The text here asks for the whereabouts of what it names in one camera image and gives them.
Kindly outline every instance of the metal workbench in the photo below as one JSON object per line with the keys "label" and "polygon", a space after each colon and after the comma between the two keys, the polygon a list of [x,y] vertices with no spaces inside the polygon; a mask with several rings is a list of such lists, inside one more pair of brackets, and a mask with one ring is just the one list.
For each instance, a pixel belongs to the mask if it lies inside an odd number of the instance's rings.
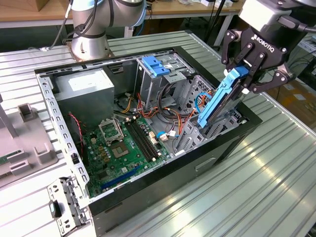
{"label": "metal workbench", "polygon": [[[219,55],[186,32],[109,43],[115,55],[181,45],[215,77],[224,77]],[[0,53],[3,108],[12,113],[26,102],[36,108],[59,158],[0,189],[0,236],[59,236],[46,186],[70,171],[33,70],[72,62],[64,46]],[[244,102],[264,122],[229,159],[105,236],[304,236],[316,221],[316,135],[266,94],[250,94]],[[93,233],[93,226],[86,225],[70,236]]]}
{"label": "metal workbench", "polygon": [[316,42],[312,41],[312,36],[316,34],[307,34],[298,44],[302,49],[308,53],[314,52],[313,56],[316,57]]}

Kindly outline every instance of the ram slot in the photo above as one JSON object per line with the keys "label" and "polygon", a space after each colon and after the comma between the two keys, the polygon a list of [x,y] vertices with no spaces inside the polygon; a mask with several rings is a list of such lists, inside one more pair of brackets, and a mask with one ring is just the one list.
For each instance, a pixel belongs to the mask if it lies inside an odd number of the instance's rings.
{"label": "ram slot", "polygon": [[136,128],[136,123],[125,124],[125,127],[148,162],[151,162],[153,158],[158,157],[157,152],[153,149],[151,143],[148,141],[144,133],[142,131],[139,132]]}
{"label": "ram slot", "polygon": [[136,130],[137,134],[142,134],[142,137],[145,140],[146,145],[151,150],[151,153],[155,156],[155,158],[157,158],[158,154],[157,154],[156,150],[153,148],[153,146],[152,146],[151,142],[148,140],[148,138],[144,135],[144,133],[143,133],[142,129],[139,127],[139,125],[134,123],[132,126],[134,126],[134,129]]}

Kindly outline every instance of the wooden table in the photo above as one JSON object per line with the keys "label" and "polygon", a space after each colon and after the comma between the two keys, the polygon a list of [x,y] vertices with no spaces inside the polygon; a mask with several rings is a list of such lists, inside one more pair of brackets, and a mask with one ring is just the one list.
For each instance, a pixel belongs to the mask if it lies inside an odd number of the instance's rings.
{"label": "wooden table", "polygon": [[[244,0],[234,3],[232,7],[223,8],[221,16],[226,16],[219,35],[215,41],[215,45],[219,45],[224,37],[234,15],[239,14]],[[22,9],[16,9],[7,6],[0,6],[0,28],[14,27],[30,27],[30,26],[48,26],[60,25],[63,21],[67,8],[66,0],[50,0],[40,12],[32,12]],[[165,18],[185,18],[210,16],[212,7],[204,6],[201,3],[193,3],[192,5],[183,5],[178,0],[171,2],[155,1],[153,3],[153,13],[147,11],[146,19],[165,19]],[[70,14],[67,24],[72,24],[72,16]],[[131,37],[132,27],[125,28],[125,37]]]}

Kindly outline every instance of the blue drive bracket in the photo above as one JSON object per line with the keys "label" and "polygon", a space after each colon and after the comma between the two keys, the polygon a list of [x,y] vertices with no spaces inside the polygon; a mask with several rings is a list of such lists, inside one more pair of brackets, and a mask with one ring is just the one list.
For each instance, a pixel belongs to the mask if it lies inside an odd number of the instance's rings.
{"label": "blue drive bracket", "polygon": [[217,88],[216,93],[212,99],[206,104],[203,111],[198,116],[197,122],[204,128],[207,124],[208,118],[213,114],[217,106],[220,104],[222,99],[224,99],[233,89],[234,82],[248,74],[248,69],[244,66],[236,67],[232,69],[228,75],[222,80]]}
{"label": "blue drive bracket", "polygon": [[157,60],[157,58],[154,56],[143,57],[142,60],[146,67],[155,75],[155,77],[167,75],[170,73],[170,70],[165,68],[161,61]]}

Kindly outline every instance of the metal bracket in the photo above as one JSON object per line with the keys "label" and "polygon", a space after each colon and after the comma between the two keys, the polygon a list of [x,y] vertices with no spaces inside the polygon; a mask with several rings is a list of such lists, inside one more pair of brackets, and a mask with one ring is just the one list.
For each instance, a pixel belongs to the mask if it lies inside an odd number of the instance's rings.
{"label": "metal bracket", "polygon": [[50,212],[61,236],[72,233],[90,219],[88,208],[79,208],[75,177],[59,178],[47,190]]}

